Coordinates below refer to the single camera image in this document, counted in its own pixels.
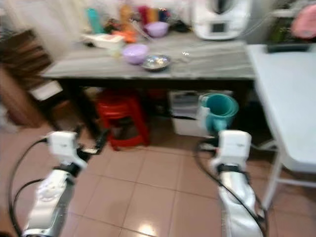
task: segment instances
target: table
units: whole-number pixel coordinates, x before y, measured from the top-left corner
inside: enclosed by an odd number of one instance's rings
[[[280,179],[282,165],[316,173],[316,45],[310,52],[266,54],[264,45],[247,51],[257,75],[255,89],[275,139],[277,154],[263,206],[270,206],[277,183],[316,187],[316,183]]]
[[[166,89],[227,89],[235,92],[240,104],[252,88],[254,72],[242,41],[202,41],[193,33],[171,33],[146,43],[150,53],[169,55],[169,69],[151,73],[129,65],[122,58],[108,56],[101,48],[77,44],[42,76],[57,80],[90,133],[97,136],[98,126],[88,113],[91,104],[81,86],[138,87]]]

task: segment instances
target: tiled floor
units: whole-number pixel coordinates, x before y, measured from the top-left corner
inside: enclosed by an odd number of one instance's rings
[[[220,237],[221,213],[216,185],[195,165],[197,138],[175,135],[168,120],[152,129],[152,144],[95,156],[78,178],[62,237]],[[6,211],[6,182],[14,161],[48,126],[19,134],[0,132],[0,230],[13,233]],[[91,145],[86,133],[81,141]],[[272,155],[252,152],[248,171],[262,197]],[[56,161],[39,145],[27,156],[14,189],[43,177]],[[284,176],[295,176],[284,172]],[[25,220],[34,187],[20,197],[17,215]],[[316,236],[316,190],[280,186],[269,212],[271,237]]]

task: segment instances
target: food processor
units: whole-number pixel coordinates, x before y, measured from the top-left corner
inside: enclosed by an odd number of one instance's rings
[[[192,25],[198,37],[230,40],[245,30],[252,0],[196,0],[192,7]]]

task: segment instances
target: metal bowl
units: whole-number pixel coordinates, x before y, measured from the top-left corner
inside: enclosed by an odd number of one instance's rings
[[[166,55],[149,55],[145,58],[142,67],[148,71],[157,72],[166,69],[170,63],[171,59]]]

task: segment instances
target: purple bowl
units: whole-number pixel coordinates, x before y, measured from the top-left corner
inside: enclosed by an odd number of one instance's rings
[[[156,21],[156,22],[147,24],[145,26],[145,29],[148,31],[148,34],[150,36],[159,38],[167,34],[168,29],[169,29],[169,24],[162,21]]]
[[[147,53],[148,47],[140,43],[130,44],[122,51],[124,59],[134,65],[143,63]]]

